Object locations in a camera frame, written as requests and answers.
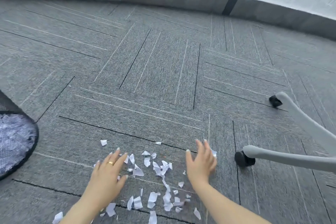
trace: forearm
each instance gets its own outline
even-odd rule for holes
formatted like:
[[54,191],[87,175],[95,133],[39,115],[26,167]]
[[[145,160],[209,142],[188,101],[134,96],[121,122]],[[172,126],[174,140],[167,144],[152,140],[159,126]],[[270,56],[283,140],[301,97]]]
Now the forearm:
[[59,224],[90,224],[99,213],[89,202],[81,201],[74,204]]
[[217,224],[270,224],[267,220],[229,200],[209,184],[194,188]]

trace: hand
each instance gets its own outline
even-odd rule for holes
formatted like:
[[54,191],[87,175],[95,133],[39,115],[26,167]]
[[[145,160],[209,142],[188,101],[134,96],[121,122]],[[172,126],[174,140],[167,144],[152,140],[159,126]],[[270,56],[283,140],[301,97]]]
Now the hand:
[[110,153],[105,160],[100,163],[96,163],[91,174],[91,179],[79,200],[79,203],[84,208],[89,207],[97,213],[107,207],[111,201],[113,201],[128,178],[128,175],[124,175],[117,181],[120,169],[127,157],[127,153],[119,157],[120,149],[118,148],[115,153]]
[[187,175],[194,190],[202,184],[209,183],[209,176],[217,165],[217,158],[213,156],[207,140],[204,140],[204,145],[196,140],[196,145],[198,150],[195,160],[193,160],[190,150],[185,152]]

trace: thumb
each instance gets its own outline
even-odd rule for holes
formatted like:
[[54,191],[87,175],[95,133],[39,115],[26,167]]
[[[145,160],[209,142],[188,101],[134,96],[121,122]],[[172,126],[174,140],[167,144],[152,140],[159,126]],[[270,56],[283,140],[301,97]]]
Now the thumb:
[[190,150],[186,150],[185,151],[185,162],[187,164],[187,169],[188,167],[191,165],[191,163],[193,162],[193,158],[191,156],[191,152]]
[[128,175],[123,175],[123,177],[120,178],[120,180],[117,182],[117,191],[118,193],[121,191],[121,189],[124,187],[126,180],[128,179]]

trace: floor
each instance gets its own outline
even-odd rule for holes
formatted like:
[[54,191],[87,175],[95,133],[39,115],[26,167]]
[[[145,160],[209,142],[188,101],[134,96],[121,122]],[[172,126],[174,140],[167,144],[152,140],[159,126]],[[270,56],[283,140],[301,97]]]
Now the floor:
[[[148,223],[149,193],[164,195],[165,187],[144,166],[144,150],[172,162],[166,182],[181,198],[191,195],[181,213],[166,212],[158,197],[158,223],[214,223],[183,175],[184,151],[208,139],[218,159],[211,184],[231,200],[273,224],[336,224],[334,174],[259,159],[241,169],[233,159],[247,144],[327,156],[267,99],[285,91],[336,133],[335,42],[198,12],[0,0],[0,45],[0,89],[41,134],[31,158],[0,183],[3,223],[51,223],[81,196],[93,164],[117,147],[135,155],[145,176],[127,181],[118,219],[93,223]],[[144,208],[127,211],[141,188]]]

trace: right hand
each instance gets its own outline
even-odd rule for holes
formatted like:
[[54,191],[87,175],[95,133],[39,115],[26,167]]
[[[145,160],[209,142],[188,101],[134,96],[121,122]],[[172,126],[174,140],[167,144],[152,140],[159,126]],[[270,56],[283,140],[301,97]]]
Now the right hand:
[[217,165],[217,158],[213,156],[207,140],[204,140],[204,145],[196,140],[196,145],[198,150],[195,160],[193,160],[190,150],[185,152],[187,175],[194,190],[199,185],[209,183],[209,176],[215,171]]

